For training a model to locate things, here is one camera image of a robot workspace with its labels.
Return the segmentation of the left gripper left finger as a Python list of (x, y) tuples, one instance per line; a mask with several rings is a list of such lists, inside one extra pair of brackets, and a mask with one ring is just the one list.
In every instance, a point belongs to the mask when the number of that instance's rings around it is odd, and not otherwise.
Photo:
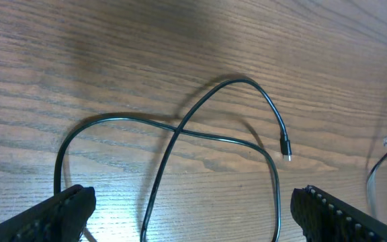
[(0, 242), (79, 241), (95, 206), (94, 188), (74, 185), (0, 223)]

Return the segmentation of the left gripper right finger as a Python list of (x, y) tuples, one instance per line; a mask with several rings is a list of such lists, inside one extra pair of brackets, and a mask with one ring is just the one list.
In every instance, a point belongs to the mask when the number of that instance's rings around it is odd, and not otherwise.
[(294, 189), (290, 210), (307, 241), (387, 242), (387, 225), (315, 186)]

